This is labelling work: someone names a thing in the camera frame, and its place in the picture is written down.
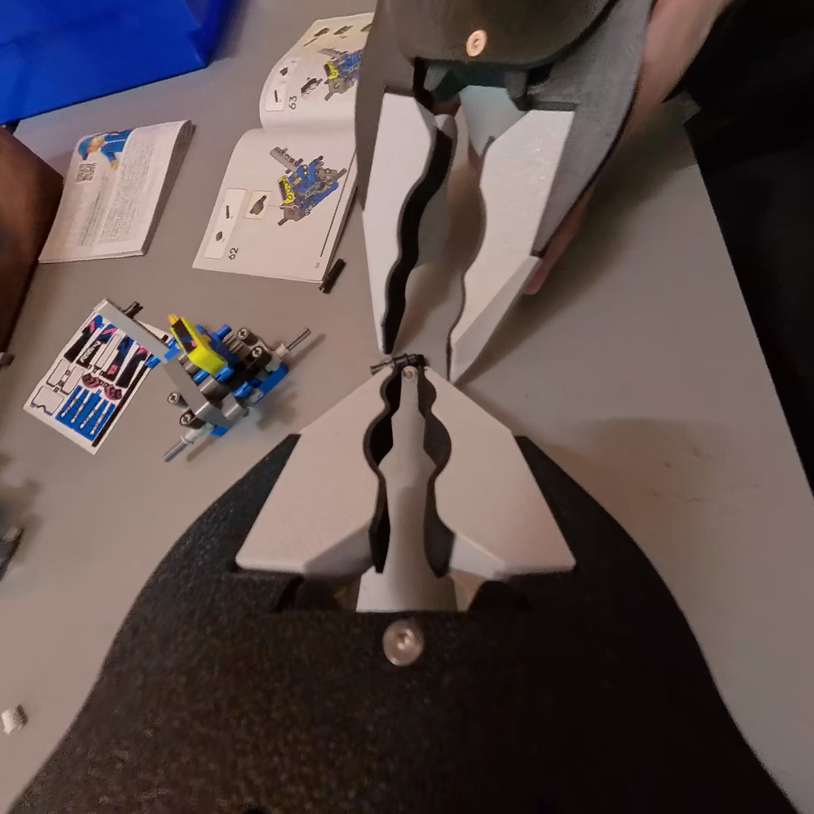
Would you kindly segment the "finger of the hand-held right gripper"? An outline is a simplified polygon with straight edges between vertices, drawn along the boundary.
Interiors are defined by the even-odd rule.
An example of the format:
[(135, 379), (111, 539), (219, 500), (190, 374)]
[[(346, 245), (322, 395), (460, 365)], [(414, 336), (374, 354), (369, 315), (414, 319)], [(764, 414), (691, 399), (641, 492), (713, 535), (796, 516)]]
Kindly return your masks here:
[(477, 361), (537, 265), (535, 240), (574, 116), (529, 111), (485, 150), (483, 239), (464, 274), (463, 310), (450, 333), (453, 383)]
[(442, 253), (456, 145), (454, 117), (435, 116), (411, 96), (384, 95), (362, 206), (374, 325), (383, 354), (396, 347), (412, 271)]

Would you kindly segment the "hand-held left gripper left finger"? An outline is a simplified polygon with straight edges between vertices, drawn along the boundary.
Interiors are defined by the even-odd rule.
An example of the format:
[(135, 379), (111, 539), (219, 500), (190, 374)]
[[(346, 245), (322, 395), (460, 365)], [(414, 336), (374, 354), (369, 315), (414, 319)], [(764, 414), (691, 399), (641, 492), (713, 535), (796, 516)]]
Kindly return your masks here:
[(236, 555), (252, 574), (302, 577), (358, 611), (382, 572), (392, 522), (380, 470), (392, 450), (392, 371), (379, 371), (306, 426)]

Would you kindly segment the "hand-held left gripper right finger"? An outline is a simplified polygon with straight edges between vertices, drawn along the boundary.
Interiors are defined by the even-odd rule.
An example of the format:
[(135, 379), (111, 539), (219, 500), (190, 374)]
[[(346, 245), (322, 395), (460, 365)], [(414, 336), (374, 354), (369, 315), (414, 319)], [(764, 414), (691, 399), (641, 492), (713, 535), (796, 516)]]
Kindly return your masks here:
[(427, 482), (424, 549), (466, 611), (489, 581), (568, 572), (575, 557), (512, 431), (430, 368), (418, 379)]

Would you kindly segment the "person's right forearm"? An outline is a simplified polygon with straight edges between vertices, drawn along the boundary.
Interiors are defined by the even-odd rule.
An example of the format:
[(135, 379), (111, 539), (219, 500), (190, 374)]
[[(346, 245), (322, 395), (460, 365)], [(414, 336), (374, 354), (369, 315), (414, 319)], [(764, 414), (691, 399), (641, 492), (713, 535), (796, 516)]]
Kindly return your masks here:
[(813, 2), (731, 2), (666, 98), (681, 94), (716, 115), (812, 104)]

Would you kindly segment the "open lego instruction booklet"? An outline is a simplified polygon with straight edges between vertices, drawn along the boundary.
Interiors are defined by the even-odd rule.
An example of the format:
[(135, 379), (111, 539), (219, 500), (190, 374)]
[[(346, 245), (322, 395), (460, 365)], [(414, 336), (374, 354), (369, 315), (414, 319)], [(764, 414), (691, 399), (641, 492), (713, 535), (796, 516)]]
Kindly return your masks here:
[(355, 101), (372, 12), (316, 20), (267, 76), (193, 268), (320, 283), (357, 185)]

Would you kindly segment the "small blue yellow lego assembly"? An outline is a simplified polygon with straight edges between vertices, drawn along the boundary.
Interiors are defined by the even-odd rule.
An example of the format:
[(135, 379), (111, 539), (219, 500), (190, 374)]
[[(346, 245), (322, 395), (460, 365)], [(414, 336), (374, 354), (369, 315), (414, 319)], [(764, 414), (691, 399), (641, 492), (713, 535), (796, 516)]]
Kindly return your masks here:
[(162, 456), (170, 463), (205, 439), (220, 439), (289, 373), (289, 357), (311, 337), (272, 344), (247, 327), (209, 331), (178, 314), (168, 315), (170, 338), (159, 359), (173, 390), (168, 403), (181, 410), (179, 440)]

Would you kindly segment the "lego sticker sheet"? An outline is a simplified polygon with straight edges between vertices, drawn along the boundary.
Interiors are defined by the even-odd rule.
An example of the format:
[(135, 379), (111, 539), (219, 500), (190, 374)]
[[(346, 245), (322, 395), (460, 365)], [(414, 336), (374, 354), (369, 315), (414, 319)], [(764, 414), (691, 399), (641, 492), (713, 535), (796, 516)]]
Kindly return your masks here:
[(142, 322), (139, 311), (137, 303), (122, 311), (101, 300), (36, 382), (23, 411), (96, 454), (149, 373), (164, 361), (133, 334), (130, 323), (137, 321), (165, 347), (169, 333)]

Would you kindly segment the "closed lego booklet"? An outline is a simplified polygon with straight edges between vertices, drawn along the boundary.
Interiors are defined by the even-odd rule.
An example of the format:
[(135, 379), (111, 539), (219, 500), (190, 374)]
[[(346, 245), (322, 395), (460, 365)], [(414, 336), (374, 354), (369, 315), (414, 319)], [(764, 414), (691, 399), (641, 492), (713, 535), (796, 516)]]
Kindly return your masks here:
[(194, 132), (178, 120), (83, 137), (39, 263), (144, 255)]

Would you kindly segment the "large blue yellow lego assembly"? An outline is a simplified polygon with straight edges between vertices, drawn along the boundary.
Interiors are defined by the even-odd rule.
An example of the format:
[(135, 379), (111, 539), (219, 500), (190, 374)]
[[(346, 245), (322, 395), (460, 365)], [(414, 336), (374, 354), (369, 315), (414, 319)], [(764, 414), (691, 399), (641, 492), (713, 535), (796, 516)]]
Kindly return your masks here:
[(41, 484), (26, 478), (2, 480), (1, 488), (1, 580), (24, 544), (26, 534), (39, 524), (37, 501)]

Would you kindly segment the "lego set box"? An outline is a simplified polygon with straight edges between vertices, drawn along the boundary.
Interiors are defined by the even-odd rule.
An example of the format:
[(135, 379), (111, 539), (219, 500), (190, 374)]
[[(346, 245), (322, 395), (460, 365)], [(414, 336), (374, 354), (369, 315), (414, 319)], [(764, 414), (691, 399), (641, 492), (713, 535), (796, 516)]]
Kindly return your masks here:
[(1, 368), (53, 226), (64, 179), (1, 126)]

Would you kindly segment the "person's right hand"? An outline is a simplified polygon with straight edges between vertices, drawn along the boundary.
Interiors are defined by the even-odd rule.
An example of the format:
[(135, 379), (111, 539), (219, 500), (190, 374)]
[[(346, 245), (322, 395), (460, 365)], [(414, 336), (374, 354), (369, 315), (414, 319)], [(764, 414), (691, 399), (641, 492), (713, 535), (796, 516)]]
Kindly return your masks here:
[[(641, 131), (658, 106), (676, 88), (730, 1), (657, 1), (646, 32), (633, 108), (619, 141)], [(577, 235), (598, 181), (594, 181), (551, 239), (524, 289), (535, 294)]]

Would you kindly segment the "blue plastic storage bin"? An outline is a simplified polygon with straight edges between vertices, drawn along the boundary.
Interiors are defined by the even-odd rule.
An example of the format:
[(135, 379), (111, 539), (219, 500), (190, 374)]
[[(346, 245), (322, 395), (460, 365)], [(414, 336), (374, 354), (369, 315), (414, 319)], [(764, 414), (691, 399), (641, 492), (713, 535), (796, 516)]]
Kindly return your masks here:
[(2, 124), (207, 67), (237, 5), (2, 1)]

